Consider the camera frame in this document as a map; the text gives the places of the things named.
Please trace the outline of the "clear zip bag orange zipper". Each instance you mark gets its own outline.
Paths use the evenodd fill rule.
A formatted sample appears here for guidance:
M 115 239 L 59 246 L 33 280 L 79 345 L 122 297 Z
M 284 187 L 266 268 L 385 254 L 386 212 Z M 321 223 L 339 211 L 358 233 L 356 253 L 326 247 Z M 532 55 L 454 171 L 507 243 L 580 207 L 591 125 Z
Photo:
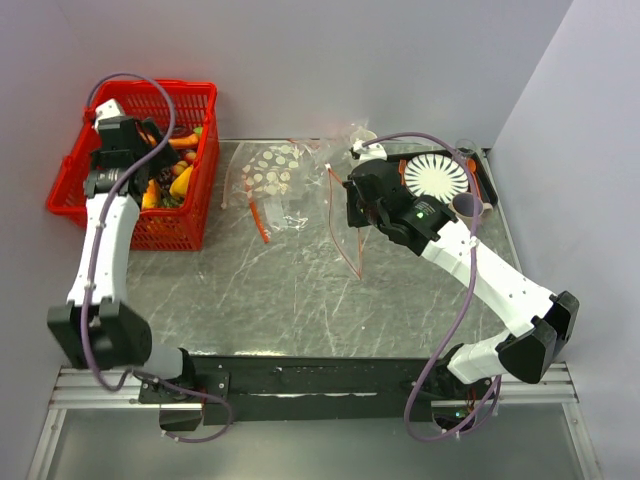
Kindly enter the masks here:
M 367 227 L 350 227 L 347 222 L 347 190 L 341 177 L 330 163 L 325 163 L 326 187 L 325 207 L 327 229 L 338 255 L 350 274 L 361 280 L 366 262 L 374 256 L 373 250 L 382 236 Z

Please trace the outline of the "orange mango toy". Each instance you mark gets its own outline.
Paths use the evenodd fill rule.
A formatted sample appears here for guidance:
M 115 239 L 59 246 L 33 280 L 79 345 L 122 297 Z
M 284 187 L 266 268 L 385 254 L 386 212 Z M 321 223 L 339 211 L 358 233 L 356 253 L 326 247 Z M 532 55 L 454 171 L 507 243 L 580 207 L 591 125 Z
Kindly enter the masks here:
M 150 210 L 159 208 L 162 204 L 161 188 L 155 179 L 151 179 L 148 183 L 148 187 L 143 194 L 141 202 L 141 210 Z

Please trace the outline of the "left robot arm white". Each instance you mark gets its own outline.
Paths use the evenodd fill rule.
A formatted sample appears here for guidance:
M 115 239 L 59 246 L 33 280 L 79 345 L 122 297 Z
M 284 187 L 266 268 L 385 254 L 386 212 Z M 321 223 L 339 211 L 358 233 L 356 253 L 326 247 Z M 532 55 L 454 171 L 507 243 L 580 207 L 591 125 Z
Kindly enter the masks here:
M 189 353 L 152 339 L 150 326 L 127 304 L 130 244 L 153 174 L 178 155 L 152 118 L 103 118 L 101 145 L 92 151 L 84 182 L 87 225 L 81 260 L 64 304 L 47 313 L 47 326 L 71 367 L 95 375 L 123 367 L 163 380 L 184 402 L 198 390 Z

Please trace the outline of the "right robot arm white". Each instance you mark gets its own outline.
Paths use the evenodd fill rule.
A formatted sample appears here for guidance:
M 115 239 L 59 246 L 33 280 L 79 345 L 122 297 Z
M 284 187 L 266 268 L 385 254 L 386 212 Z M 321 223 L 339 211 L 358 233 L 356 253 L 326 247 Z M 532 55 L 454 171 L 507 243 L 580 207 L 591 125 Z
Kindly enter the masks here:
M 474 382 L 496 375 L 529 384 L 542 379 L 571 337 L 579 309 L 574 295 L 554 294 L 521 275 L 444 203 L 411 194 L 392 162 L 368 161 L 343 185 L 349 226 L 372 225 L 472 287 L 505 326 L 501 334 L 456 347 L 440 361 L 437 384 L 445 396 L 460 398 Z

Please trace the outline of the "polka dot zip bag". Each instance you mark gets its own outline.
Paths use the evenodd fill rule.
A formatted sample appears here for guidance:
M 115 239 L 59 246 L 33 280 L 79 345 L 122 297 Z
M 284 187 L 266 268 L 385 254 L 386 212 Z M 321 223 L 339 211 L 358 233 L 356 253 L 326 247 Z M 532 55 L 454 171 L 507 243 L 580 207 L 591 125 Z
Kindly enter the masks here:
M 312 166 L 308 144 L 241 142 L 226 170 L 221 208 L 271 198 L 298 200 L 305 193 Z

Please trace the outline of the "orange plastic fork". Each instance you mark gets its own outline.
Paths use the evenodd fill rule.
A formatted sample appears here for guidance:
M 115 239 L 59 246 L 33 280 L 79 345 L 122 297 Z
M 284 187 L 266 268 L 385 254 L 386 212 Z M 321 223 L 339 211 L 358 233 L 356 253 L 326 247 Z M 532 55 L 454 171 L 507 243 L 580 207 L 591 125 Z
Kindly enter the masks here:
M 398 162 L 398 172 L 400 175 L 400 180 L 401 180 L 401 184 L 404 185 L 405 184 L 405 169 L 406 169 L 406 165 L 407 165 L 407 161 L 406 160 L 400 160 Z

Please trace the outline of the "dark grape bunch toy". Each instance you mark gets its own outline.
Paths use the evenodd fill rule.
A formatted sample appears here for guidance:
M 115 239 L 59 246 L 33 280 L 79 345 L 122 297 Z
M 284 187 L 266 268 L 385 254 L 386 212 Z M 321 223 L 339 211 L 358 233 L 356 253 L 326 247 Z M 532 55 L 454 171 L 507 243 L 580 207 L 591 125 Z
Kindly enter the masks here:
M 161 190 L 169 192 L 176 178 L 173 168 L 165 167 L 155 176 L 154 180 Z

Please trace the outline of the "cream ceramic mug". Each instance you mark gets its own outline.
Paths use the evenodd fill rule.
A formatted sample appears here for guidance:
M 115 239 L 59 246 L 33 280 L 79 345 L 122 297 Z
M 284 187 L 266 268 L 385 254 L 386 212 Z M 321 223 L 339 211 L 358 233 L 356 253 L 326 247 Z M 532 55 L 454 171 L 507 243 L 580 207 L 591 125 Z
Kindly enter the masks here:
M 357 142 L 364 143 L 369 140 L 375 140 L 376 138 L 377 135 L 373 131 L 362 126 L 357 127 L 349 136 L 351 144 L 355 144 Z

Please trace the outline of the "beige mug purple inside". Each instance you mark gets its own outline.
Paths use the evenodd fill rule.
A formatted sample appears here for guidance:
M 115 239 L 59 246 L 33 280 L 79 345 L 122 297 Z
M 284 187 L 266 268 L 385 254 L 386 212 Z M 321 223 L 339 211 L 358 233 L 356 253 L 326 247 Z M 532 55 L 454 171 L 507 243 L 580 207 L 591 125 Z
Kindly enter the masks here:
M 449 208 L 468 227 L 471 227 L 476 207 L 479 208 L 478 223 L 481 224 L 493 212 L 493 207 L 490 203 L 482 202 L 480 198 L 471 192 L 464 192 L 454 196 L 449 204 Z

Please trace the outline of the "red plastic basket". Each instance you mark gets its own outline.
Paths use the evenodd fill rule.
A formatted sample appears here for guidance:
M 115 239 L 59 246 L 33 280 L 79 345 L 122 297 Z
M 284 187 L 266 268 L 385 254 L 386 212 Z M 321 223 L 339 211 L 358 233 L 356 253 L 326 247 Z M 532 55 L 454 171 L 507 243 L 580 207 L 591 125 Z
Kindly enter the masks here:
M 217 87 L 210 82 L 161 80 L 176 111 L 176 125 L 190 130 L 200 127 L 201 138 L 194 158 L 186 197 L 178 208 L 144 210 L 135 226 L 131 248 L 134 250 L 198 251 L 202 248 L 211 193 L 219 159 L 219 140 L 215 103 Z M 166 101 L 145 81 L 111 80 L 97 89 L 85 110 L 115 99 L 124 111 L 144 119 L 152 118 L 164 130 L 169 122 Z M 47 199 L 47 209 L 85 228 L 87 214 L 83 183 L 89 172 L 90 153 L 100 140 L 90 115 L 70 154 L 64 157 Z

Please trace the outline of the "orange plastic spoon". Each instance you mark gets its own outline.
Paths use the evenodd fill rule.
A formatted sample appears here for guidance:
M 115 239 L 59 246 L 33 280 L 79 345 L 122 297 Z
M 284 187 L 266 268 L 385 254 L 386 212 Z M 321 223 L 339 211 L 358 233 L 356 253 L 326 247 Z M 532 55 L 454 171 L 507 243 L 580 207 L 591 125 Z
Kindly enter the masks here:
M 467 166 L 472 174 L 472 179 L 473 179 L 473 184 L 475 187 L 475 191 L 476 191 L 476 196 L 479 199 L 482 199 L 482 195 L 481 195 L 481 190 L 480 190 L 480 184 L 479 184 L 479 179 L 476 173 L 477 167 L 476 167 L 476 163 L 475 160 L 471 157 L 467 158 Z

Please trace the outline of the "clear drinking glass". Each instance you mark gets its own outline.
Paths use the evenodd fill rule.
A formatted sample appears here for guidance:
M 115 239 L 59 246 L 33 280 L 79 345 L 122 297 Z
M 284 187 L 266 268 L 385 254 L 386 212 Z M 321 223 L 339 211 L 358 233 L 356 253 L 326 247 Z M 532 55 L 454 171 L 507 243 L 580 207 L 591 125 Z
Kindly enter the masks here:
M 459 139 L 455 143 L 455 148 L 463 158 L 475 158 L 476 144 L 472 140 Z

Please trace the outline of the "black serving tray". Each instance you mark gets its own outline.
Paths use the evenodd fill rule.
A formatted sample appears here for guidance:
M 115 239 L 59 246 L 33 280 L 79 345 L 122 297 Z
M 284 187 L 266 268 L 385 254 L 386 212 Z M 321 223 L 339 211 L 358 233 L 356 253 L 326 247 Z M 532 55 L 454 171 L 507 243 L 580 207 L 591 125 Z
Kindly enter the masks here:
M 443 155 L 448 156 L 448 157 L 453 159 L 453 156 L 446 150 L 434 150 L 434 151 L 418 152 L 412 158 L 414 158 L 417 155 L 425 154 L 425 153 L 443 154 Z M 489 178 L 489 175 L 488 175 L 486 169 L 484 168 L 484 166 L 483 166 L 483 164 L 481 162 L 481 158 L 480 158 L 480 156 L 478 155 L 477 152 L 475 153 L 474 160 L 475 160 L 476 167 L 477 167 L 476 173 L 477 173 L 477 176 L 478 176 L 478 179 L 479 179 L 480 190 L 481 190 L 481 195 L 482 195 L 481 201 L 484 202 L 484 203 L 490 203 L 492 205 L 492 207 L 495 207 L 497 205 L 497 203 L 498 203 L 498 195 L 497 195 L 496 189 L 495 189 L 492 181 Z M 469 189 L 468 189 L 467 192 L 471 192 L 471 184 L 473 184 L 473 179 L 472 179 L 472 181 L 469 181 Z

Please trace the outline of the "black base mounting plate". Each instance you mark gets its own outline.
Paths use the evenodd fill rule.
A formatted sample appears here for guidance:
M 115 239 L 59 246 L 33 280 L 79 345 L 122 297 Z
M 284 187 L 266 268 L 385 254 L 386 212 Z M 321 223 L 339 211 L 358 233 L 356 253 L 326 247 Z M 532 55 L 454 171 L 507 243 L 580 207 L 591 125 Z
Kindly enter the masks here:
M 232 407 L 234 420 L 294 421 L 400 418 L 427 359 L 286 356 L 194 356 L 198 392 L 215 395 Z M 482 378 L 465 385 L 448 377 L 437 361 L 422 385 L 411 420 L 432 420 L 432 402 L 454 405 L 480 400 L 491 385 Z M 138 400 L 147 405 L 195 404 L 204 425 L 224 424 L 222 405 L 144 381 Z

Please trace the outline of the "aluminium rail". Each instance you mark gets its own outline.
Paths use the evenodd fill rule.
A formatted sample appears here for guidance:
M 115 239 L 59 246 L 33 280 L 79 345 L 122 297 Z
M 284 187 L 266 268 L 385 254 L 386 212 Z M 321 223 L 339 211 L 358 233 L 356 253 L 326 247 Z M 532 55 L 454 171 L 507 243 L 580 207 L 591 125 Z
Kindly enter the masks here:
M 194 410 L 194 401 L 182 404 L 143 404 L 139 400 L 141 382 L 127 378 L 124 386 L 113 393 L 104 390 L 87 371 L 63 368 L 59 371 L 48 403 L 54 410 L 87 409 L 185 409 Z M 498 402 L 501 405 L 567 404 L 579 401 L 568 367 L 561 364 L 551 366 L 542 381 L 535 385 L 525 384 L 511 375 L 502 377 Z

